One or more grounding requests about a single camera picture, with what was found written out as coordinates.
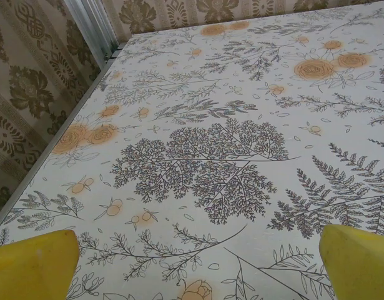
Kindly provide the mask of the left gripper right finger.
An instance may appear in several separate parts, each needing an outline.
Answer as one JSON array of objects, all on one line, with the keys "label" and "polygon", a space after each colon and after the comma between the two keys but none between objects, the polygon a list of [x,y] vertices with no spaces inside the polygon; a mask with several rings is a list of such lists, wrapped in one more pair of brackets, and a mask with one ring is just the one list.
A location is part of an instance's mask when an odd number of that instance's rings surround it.
[{"label": "left gripper right finger", "polygon": [[337,299],[384,299],[384,236],[330,224],[319,252]]}]

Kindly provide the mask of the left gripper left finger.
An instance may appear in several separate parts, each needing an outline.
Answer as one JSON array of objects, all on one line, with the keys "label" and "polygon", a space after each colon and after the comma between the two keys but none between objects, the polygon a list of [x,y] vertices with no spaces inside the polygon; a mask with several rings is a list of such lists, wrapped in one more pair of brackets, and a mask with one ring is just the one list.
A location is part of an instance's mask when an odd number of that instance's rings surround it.
[{"label": "left gripper left finger", "polygon": [[65,299],[78,260],[72,230],[0,246],[0,299]]}]

